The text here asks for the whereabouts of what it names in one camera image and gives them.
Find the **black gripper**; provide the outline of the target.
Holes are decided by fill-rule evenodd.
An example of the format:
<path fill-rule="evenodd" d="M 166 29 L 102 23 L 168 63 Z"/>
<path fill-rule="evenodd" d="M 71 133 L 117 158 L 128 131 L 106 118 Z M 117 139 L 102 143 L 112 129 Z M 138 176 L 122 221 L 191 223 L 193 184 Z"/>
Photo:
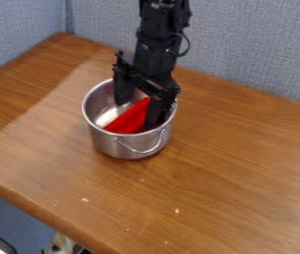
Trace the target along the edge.
<path fill-rule="evenodd" d="M 176 102 L 181 87 L 172 72 L 176 67 L 181 34 L 172 34 L 165 38 L 137 31 L 136 52 L 130 54 L 118 50 L 114 71 L 114 99 L 118 105 L 128 103 L 138 88 L 150 96 L 150 104 L 145 117 L 145 128 L 161 125 Z"/>

